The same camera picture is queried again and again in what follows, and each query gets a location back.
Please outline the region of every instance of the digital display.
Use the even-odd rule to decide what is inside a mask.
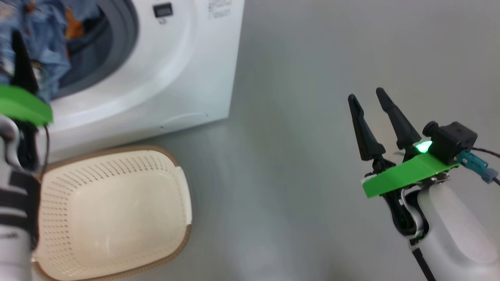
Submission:
[[[174,14],[172,3],[160,4],[153,6],[154,16],[157,18],[168,17]]]

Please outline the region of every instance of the blue cable connector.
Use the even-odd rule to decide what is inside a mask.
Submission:
[[[465,168],[472,170],[476,174],[480,175],[481,179],[487,184],[491,184],[493,182],[493,179],[499,175],[498,171],[492,168],[488,168],[488,163],[468,150],[463,150],[462,152],[460,152],[456,161]]]

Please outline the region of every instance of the laundry basket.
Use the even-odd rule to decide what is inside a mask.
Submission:
[[[41,187],[33,267],[48,281],[124,278],[175,258],[191,232],[184,172],[154,146],[52,165]]]

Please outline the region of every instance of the black cable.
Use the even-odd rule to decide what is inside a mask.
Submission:
[[[496,152],[493,152],[493,151],[488,150],[488,149],[479,148],[479,147],[473,147],[470,150],[472,150],[472,151],[480,151],[480,152],[484,152],[484,153],[489,153],[491,155],[494,155],[494,156],[500,158],[500,153],[496,153]]]
[[[49,152],[51,150],[51,138],[49,137],[49,128],[47,125],[43,126],[45,128],[45,135],[47,137],[47,144],[45,147],[45,160],[43,161],[43,168],[41,170],[40,182],[44,180],[45,172],[47,171],[47,164],[49,163]]]
[[[424,259],[424,255],[422,254],[422,251],[419,248],[416,248],[411,253],[415,257],[415,260],[418,263],[418,265],[420,266],[420,269],[422,270],[423,275],[425,276],[425,278],[427,278],[427,281],[436,281],[434,274],[432,273],[431,269],[429,268],[429,265],[427,264],[426,260]]]

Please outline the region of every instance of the green 3d-printed mount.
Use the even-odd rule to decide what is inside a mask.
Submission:
[[[423,153],[389,168],[363,183],[368,198],[407,187],[441,172],[451,170],[460,164],[445,165],[429,153]]]
[[[53,122],[51,107],[17,86],[0,85],[0,114],[37,127]]]

